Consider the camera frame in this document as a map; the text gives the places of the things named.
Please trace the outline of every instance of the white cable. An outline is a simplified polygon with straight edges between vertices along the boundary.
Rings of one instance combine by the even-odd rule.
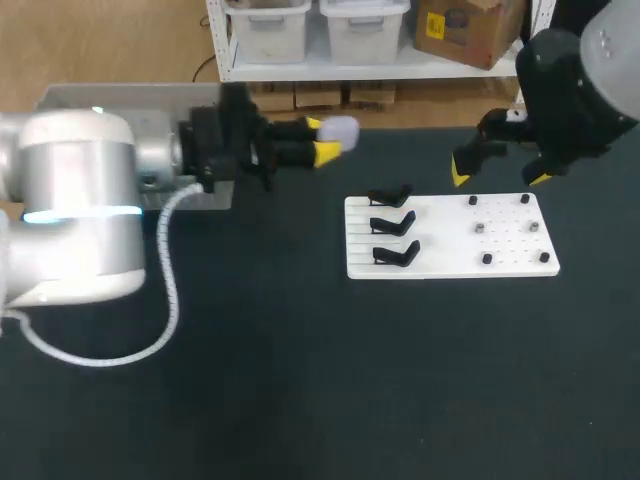
[[[164,284],[167,290],[167,301],[169,303],[169,320],[162,335],[156,340],[153,345],[145,348],[144,350],[127,355],[120,358],[109,359],[96,359],[85,358],[72,355],[67,352],[49,345],[31,328],[31,322],[29,316],[19,310],[7,310],[4,312],[3,318],[14,318],[20,322],[20,329],[27,338],[29,343],[40,350],[42,353],[51,357],[62,360],[63,362],[72,363],[82,367],[94,367],[94,368],[106,368],[106,367],[119,367],[121,365],[128,365],[140,361],[144,358],[150,357],[171,339],[176,327],[178,325],[178,319],[180,316],[180,310],[178,305],[178,290],[176,288],[176,280],[173,276],[173,268],[171,266],[171,256],[169,253],[169,221],[173,211],[178,204],[186,197],[202,192],[202,185],[195,183],[189,185],[176,193],[174,193],[169,201],[165,204],[160,218],[158,219],[158,229],[156,232],[156,240],[158,243],[158,256],[160,257],[160,266],[162,267],[162,276],[164,277]]]

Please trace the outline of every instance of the yellow label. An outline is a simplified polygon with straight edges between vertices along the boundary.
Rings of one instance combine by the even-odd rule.
[[[444,15],[427,13],[427,37],[444,40]]]

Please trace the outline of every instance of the floor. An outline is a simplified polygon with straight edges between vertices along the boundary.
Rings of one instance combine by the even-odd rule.
[[[189,82],[213,54],[204,0],[0,0],[0,112],[29,110],[52,83]],[[218,81],[215,62],[198,81]],[[514,81],[411,81],[365,127],[473,125],[511,103]],[[294,114],[278,114],[274,118]]]

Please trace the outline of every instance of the hole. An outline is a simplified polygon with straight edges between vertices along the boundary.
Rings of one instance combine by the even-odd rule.
[[[158,178],[155,175],[143,175],[142,176],[142,184],[145,187],[153,187],[156,184]]]

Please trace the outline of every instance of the white shelf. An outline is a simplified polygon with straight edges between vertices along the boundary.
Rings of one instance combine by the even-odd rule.
[[[515,59],[522,48],[518,40],[492,70],[481,70],[413,48],[406,25],[400,32],[396,63],[391,65],[345,66],[331,61],[327,21],[312,11],[307,20],[307,57],[302,63],[286,65],[251,64],[244,61],[236,47],[231,52],[231,81],[305,81],[305,80],[399,80],[417,78],[514,77]]]
[[[393,65],[334,65],[329,50],[327,21],[319,14],[317,8],[313,8],[307,29],[307,57],[303,63],[255,65],[243,60],[235,36],[228,40],[224,1],[207,0],[211,36],[220,80],[223,82],[513,77],[516,75],[515,58],[522,48],[522,42],[518,40],[492,70],[480,70],[415,50],[412,45],[413,39],[409,37],[405,26],[400,33],[400,50]],[[532,0],[534,33],[548,27],[555,3],[556,0]],[[411,14],[405,15],[405,19],[409,19],[410,16]]]

